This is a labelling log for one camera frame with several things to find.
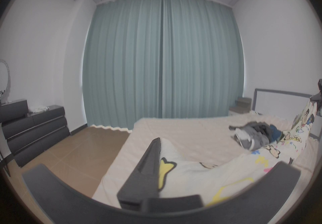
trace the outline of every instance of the mirror frame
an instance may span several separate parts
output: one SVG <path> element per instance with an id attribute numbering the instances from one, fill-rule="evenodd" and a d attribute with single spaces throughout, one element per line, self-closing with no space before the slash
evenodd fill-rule
<path id="1" fill-rule="evenodd" d="M 7 93 L 8 93 L 8 87 L 9 87 L 9 84 L 10 84 L 10 72 L 9 72 L 9 67 L 8 67 L 8 64 L 7 64 L 7 62 L 6 61 L 4 61 L 4 60 L 0 60 L 0 63 L 4 63 L 5 64 L 5 66 L 6 66 L 6 68 L 7 68 L 7 71 L 8 71 L 8 83 L 7 83 L 7 87 L 6 87 L 6 89 L 5 89 L 5 92 L 2 94 L 2 95 L 0 95 L 0 100 L 1 100 L 1 98 L 3 98 Z"/>

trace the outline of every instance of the light leaking beside curtain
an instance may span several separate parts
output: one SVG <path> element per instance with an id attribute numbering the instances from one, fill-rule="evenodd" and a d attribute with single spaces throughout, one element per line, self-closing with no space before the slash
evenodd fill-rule
<path id="1" fill-rule="evenodd" d="M 97 7 L 83 63 L 88 125 L 225 116 L 244 86 L 232 10 L 206 0 L 117 0 Z"/>

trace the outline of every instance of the teal curtain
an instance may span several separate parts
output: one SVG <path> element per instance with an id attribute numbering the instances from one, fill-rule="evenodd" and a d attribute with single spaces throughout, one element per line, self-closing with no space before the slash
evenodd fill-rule
<path id="1" fill-rule="evenodd" d="M 164 0 L 163 7 L 162 116 L 227 116 L 244 87 L 232 9 L 206 0 Z"/>
<path id="2" fill-rule="evenodd" d="M 244 59 L 232 10 L 206 0 L 99 5 L 83 62 L 88 125 L 142 117 L 226 116 L 241 96 Z"/>
<path id="3" fill-rule="evenodd" d="M 83 61 L 88 125 L 127 127 L 161 117 L 159 87 L 162 0 L 117 0 L 99 5 Z"/>

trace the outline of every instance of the floor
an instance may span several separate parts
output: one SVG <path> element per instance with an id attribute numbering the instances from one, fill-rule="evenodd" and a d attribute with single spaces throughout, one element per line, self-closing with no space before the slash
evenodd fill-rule
<path id="1" fill-rule="evenodd" d="M 69 186 L 92 197 L 128 136 L 127 132 L 87 127 L 60 141 L 22 168 L 12 160 L 8 164 L 11 174 L 9 182 L 43 223 L 51 223 L 27 191 L 21 174 L 42 163 Z"/>

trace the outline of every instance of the bed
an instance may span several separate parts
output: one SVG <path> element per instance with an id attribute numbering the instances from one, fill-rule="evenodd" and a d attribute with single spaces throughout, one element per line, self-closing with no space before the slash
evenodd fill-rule
<path id="1" fill-rule="evenodd" d="M 273 124 L 279 130 L 290 129 L 296 114 L 289 113 L 286 109 L 283 111 L 283 107 L 279 104 L 285 100 L 285 108 L 289 108 L 291 104 L 292 110 L 298 114 L 303 109 L 302 104 L 305 105 L 309 97 L 310 95 L 307 94 L 256 89 L 253 111 L 247 114 L 202 119 L 143 118 L 135 123 L 132 133 L 102 178 L 93 199 L 120 208 L 117 192 L 156 137 L 171 141 L 187 160 L 220 166 L 240 154 L 250 153 L 231 138 L 233 131 L 229 130 L 229 125 L 242 126 L 248 122 L 257 121 Z M 272 102 L 277 105 L 275 110 L 272 104 L 267 107 Z M 300 179 L 284 206 L 270 223 L 275 223 L 284 215 L 310 181 L 319 147 L 319 141 L 316 138 L 321 132 L 320 120 L 317 123 L 315 134 L 311 133 L 312 137 L 308 139 L 306 148 L 293 163 L 293 166 L 301 171 Z"/>

